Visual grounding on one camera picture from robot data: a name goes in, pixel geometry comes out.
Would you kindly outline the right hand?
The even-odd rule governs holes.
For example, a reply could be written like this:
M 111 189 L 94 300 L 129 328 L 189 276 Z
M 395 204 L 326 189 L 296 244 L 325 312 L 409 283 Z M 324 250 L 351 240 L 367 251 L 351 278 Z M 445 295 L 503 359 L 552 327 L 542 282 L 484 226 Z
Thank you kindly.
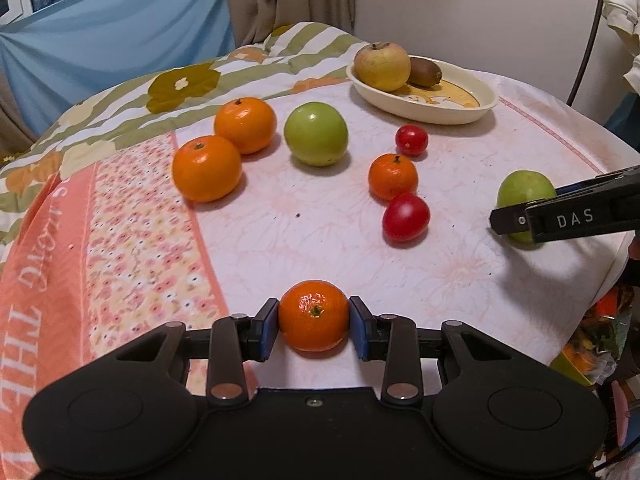
M 628 247 L 628 256 L 631 259 L 639 260 L 640 259 L 640 232 L 637 231 L 634 233 L 634 239 Z

